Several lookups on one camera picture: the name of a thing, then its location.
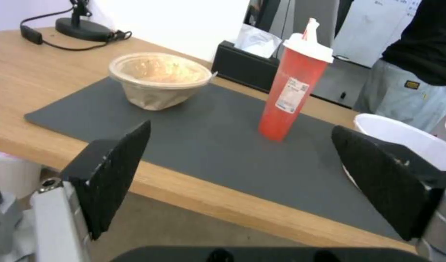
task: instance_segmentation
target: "barcode sticker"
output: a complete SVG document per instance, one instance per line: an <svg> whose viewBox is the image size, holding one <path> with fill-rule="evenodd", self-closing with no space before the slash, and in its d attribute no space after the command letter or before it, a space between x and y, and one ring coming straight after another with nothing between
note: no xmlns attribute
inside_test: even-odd
<svg viewBox="0 0 446 262"><path fill-rule="evenodd" d="M276 107L289 114L294 114L309 87L306 83L302 83L295 78L289 78L278 101L276 101Z"/></svg>

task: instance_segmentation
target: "black shirt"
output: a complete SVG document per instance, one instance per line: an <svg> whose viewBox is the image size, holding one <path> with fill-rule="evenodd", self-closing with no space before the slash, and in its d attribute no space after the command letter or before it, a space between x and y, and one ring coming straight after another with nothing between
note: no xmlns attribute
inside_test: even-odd
<svg viewBox="0 0 446 262"><path fill-rule="evenodd" d="M422 0L401 39L384 51L383 60L430 85L445 86L446 0Z"/></svg>

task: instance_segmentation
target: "white bowl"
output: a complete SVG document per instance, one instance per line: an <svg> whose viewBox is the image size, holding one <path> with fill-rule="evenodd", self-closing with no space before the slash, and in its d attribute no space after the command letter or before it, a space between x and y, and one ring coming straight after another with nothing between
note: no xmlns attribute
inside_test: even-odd
<svg viewBox="0 0 446 262"><path fill-rule="evenodd" d="M152 111L186 101L212 78L204 66L167 53L121 56L110 63L109 70L131 103Z"/></svg>
<svg viewBox="0 0 446 262"><path fill-rule="evenodd" d="M446 171L446 141L384 116L359 114L355 129L382 141L407 146L441 171Z"/></svg>

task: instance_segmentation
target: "floor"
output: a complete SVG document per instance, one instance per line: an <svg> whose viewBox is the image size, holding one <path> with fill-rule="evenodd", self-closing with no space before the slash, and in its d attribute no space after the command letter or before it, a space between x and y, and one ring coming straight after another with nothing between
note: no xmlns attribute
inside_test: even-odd
<svg viewBox="0 0 446 262"><path fill-rule="evenodd" d="M140 246L300 246L163 202L128 193L108 232L92 243L92 262Z"/></svg>

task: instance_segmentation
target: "white cup lid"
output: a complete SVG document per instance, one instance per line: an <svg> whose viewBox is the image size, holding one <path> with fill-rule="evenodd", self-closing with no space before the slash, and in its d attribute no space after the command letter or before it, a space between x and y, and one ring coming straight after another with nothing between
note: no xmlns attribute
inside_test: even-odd
<svg viewBox="0 0 446 262"><path fill-rule="evenodd" d="M283 45L291 50L301 53L303 55L315 58L317 60L332 63L333 49L320 45L316 41L309 41L302 39L303 34L293 33L291 37L284 41Z"/></svg>

